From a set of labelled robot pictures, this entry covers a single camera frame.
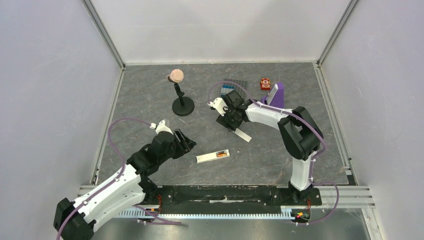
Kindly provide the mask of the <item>white remote battery cover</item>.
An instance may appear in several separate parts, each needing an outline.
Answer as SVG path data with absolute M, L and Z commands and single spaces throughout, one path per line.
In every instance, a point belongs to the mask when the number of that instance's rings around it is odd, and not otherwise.
M 240 130 L 239 128 L 237 128 L 235 131 L 234 131 L 234 134 L 235 135 L 237 135 L 238 137 L 240 137 L 240 138 L 242 138 L 244 141 L 246 141 L 246 142 L 250 142 L 251 141 L 251 137 L 248 135 L 248 134 L 246 134 L 245 132 L 243 132 L 242 130 Z

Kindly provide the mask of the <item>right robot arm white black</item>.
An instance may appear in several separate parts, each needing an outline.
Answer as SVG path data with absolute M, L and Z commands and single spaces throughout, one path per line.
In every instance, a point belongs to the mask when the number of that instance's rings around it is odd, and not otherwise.
M 280 132 L 284 147 L 292 157 L 288 183 L 289 199 L 302 204 L 313 188 L 313 161 L 320 147 L 325 148 L 323 133 L 306 108 L 284 109 L 252 98 L 243 99 L 236 90 L 209 100 L 208 106 L 219 113 L 217 122 L 235 133 L 242 123 L 260 123 Z

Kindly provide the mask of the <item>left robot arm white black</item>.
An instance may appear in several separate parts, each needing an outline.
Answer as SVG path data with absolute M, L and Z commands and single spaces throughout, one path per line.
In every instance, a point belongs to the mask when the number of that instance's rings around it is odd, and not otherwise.
M 179 129 L 160 131 L 151 143 L 133 153 L 105 182 L 74 200 L 62 199 L 56 207 L 53 226 L 58 240 L 90 240 L 94 233 L 122 211 L 152 204 L 157 185 L 149 178 L 169 159 L 189 153 L 196 142 Z

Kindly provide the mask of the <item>white remote control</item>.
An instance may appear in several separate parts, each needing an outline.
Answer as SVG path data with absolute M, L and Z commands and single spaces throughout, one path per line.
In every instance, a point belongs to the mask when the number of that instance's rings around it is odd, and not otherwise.
M 217 153 L 221 152 L 221 151 L 227 151 L 228 155 L 225 157 L 217 157 Z M 196 158 L 196 163 L 197 164 L 202 164 L 202 163 L 206 163 L 206 162 L 210 162 L 210 161 L 215 161 L 215 160 L 220 160 L 220 159 L 225 159 L 230 157 L 230 151 L 228 149 L 225 150 L 219 150 L 216 152 L 211 152 L 211 153 L 206 153 L 206 154 L 202 154 L 202 155 L 197 155 Z

